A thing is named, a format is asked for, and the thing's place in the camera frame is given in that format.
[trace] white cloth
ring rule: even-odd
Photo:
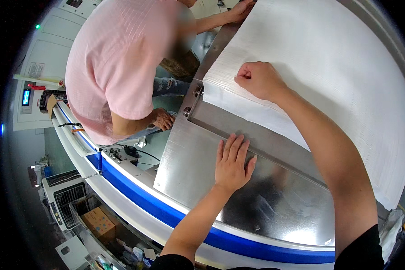
[[[203,79],[204,101],[308,149],[284,111],[234,82],[248,61],[272,63],[333,119],[360,152],[377,200],[396,208],[405,185],[405,79],[359,18],[335,0],[259,0]]]

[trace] metal grille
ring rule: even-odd
[[[59,175],[53,175],[53,176],[47,177],[47,182],[48,182],[48,185],[50,187],[52,187],[52,186],[62,184],[67,181],[71,181],[73,179],[77,179],[79,177],[81,177],[81,176],[79,175],[78,171],[73,170],[73,171],[67,171],[67,172],[61,173]]]
[[[86,186],[84,183],[78,183],[64,190],[54,192],[54,197],[59,207],[60,214],[65,221],[66,227],[71,229],[75,225],[72,217],[69,203],[86,196]]]

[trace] bolt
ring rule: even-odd
[[[190,110],[191,110],[191,107],[186,107],[186,108],[184,108],[184,110],[183,110],[183,115],[184,115],[185,117],[188,117],[188,116],[189,116],[189,113],[190,113]]]
[[[197,87],[197,88],[195,88],[193,91],[194,91],[194,93],[193,93],[193,95],[195,96],[195,97],[198,97],[198,95],[201,93],[201,90],[202,90],[202,87]]]

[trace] cardboard box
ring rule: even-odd
[[[115,228],[118,220],[113,222],[100,207],[82,215],[81,219],[102,244],[106,245],[115,239]]]

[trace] blue trim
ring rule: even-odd
[[[99,156],[102,159],[102,156],[100,154],[101,152],[97,152],[96,154],[92,155],[86,155],[85,157],[90,161],[91,164],[98,170],[102,170],[102,160],[99,160]]]
[[[184,213],[168,206],[151,196],[130,181],[104,158],[102,158],[102,176],[105,177],[126,197],[163,223],[175,227],[184,218]],[[276,247],[244,239],[236,235],[212,228],[204,243],[243,256],[283,263],[332,263],[334,251],[305,251]]]
[[[64,110],[60,107],[60,105],[57,105],[60,109],[60,111],[62,111],[63,115],[66,117],[66,119],[69,121],[69,123],[72,123],[72,121],[70,121],[70,119],[67,117],[67,115],[65,114]],[[88,144],[88,146],[90,146],[90,148],[92,148],[94,151],[97,151],[82,135],[81,133],[78,131],[78,134],[80,135],[80,137]]]

